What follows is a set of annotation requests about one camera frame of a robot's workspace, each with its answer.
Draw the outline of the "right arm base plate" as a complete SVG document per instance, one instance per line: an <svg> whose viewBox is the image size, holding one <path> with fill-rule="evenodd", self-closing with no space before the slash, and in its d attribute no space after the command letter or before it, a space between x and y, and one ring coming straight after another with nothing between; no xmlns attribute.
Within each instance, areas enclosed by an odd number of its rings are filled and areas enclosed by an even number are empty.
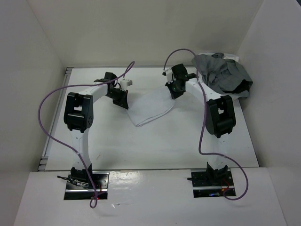
<svg viewBox="0 0 301 226"><path fill-rule="evenodd" d="M230 170L214 177L209 175L209 170L192 171L187 180L192 183L194 198L223 197L224 192L226 196L236 196Z"/></svg>

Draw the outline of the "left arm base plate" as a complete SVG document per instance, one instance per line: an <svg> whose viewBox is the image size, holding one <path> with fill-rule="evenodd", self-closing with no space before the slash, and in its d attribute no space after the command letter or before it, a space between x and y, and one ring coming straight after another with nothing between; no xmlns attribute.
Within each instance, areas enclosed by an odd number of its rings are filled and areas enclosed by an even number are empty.
<svg viewBox="0 0 301 226"><path fill-rule="evenodd" d="M57 178L66 181L64 200L91 200L95 195L93 186L89 180L83 182L73 179L70 173L67 177L57 176ZM97 191L97 199L107 200L109 173L96 172L92 175L92 179Z"/></svg>

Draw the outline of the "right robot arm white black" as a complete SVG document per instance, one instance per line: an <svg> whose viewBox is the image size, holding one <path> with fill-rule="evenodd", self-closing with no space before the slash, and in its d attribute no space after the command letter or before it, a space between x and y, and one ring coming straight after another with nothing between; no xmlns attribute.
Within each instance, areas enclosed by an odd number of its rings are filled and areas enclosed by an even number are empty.
<svg viewBox="0 0 301 226"><path fill-rule="evenodd" d="M208 159L203 176L189 178L198 184L215 186L228 177L228 166L222 163L226 156L229 134L236 126L233 100L229 95L221 95L200 81L198 73L188 73L183 64L163 70L166 84L172 99L177 99L185 92L197 98L204 106L204 119L199 139L198 151L202 156L214 156Z"/></svg>

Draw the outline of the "white skirt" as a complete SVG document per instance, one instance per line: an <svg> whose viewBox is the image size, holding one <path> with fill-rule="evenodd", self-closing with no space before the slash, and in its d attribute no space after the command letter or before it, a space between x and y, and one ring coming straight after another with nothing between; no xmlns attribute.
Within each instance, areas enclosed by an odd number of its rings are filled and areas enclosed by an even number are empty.
<svg viewBox="0 0 301 226"><path fill-rule="evenodd" d="M161 86L129 100L127 114L136 127L141 127L167 114L175 105L169 89Z"/></svg>

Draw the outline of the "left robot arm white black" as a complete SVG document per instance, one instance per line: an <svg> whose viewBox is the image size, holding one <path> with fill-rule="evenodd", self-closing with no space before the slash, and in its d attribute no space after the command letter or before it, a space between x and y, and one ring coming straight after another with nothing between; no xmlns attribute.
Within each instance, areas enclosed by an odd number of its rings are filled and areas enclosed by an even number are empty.
<svg viewBox="0 0 301 226"><path fill-rule="evenodd" d="M81 187L92 186L94 177L88 150L88 134L94 121L94 103L102 98L112 99L113 104L128 109L127 88L133 84L131 80L117 81L115 74L106 72L104 78L94 81L94 85L79 92L67 95L64 111L64 123L71 134L72 149L77 155L73 160L70 181Z"/></svg>

